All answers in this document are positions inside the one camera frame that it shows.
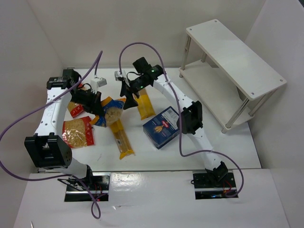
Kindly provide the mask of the blue orange pasta bag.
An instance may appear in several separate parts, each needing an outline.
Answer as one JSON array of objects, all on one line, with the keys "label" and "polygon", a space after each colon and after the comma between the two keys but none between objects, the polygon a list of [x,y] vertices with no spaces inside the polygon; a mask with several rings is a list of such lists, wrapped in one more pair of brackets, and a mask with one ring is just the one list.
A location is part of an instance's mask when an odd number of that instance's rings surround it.
[{"label": "blue orange pasta bag", "polygon": [[119,98],[114,100],[111,97],[101,101],[101,106],[104,111],[104,116],[96,115],[95,118],[90,121],[91,125],[96,125],[100,127],[108,127],[114,122],[119,120],[123,112],[123,107],[125,104],[126,98]]}]

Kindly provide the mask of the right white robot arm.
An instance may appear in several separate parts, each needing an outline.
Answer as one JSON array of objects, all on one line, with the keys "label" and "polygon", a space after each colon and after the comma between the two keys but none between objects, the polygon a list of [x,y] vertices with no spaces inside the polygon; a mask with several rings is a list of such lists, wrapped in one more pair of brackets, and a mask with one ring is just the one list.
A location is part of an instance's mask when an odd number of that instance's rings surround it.
[{"label": "right white robot arm", "polygon": [[182,139],[179,139],[179,150],[182,157],[190,157],[200,154],[203,159],[206,172],[210,175],[212,183],[218,183],[227,175],[228,169],[219,154],[213,151],[203,128],[203,110],[200,101],[188,98],[167,76],[165,69],[160,65],[148,64],[144,57],[133,62],[138,76],[130,80],[127,74],[119,69],[114,73],[115,79],[122,82],[120,96],[126,98],[124,109],[138,106],[134,96],[139,97],[139,92],[147,86],[152,86],[161,92],[168,101],[177,104],[178,120],[176,125],[180,131],[179,137],[188,136],[197,151],[189,154],[182,153]]}]

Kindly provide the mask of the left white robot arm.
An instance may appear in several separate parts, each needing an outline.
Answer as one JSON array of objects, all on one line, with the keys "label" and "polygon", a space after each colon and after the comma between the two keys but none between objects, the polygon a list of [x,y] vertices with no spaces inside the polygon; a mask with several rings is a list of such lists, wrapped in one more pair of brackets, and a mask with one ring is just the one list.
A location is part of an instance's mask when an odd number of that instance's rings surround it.
[{"label": "left white robot arm", "polygon": [[73,158],[62,128],[69,102],[80,104],[90,114],[104,114],[98,88],[106,85],[106,79],[95,76],[87,90],[80,86],[81,79],[75,70],[65,69],[62,76],[47,81],[47,107],[34,135],[26,137],[24,145],[37,168],[68,174],[74,186],[82,182],[89,186],[93,184],[93,172],[89,165]]}]

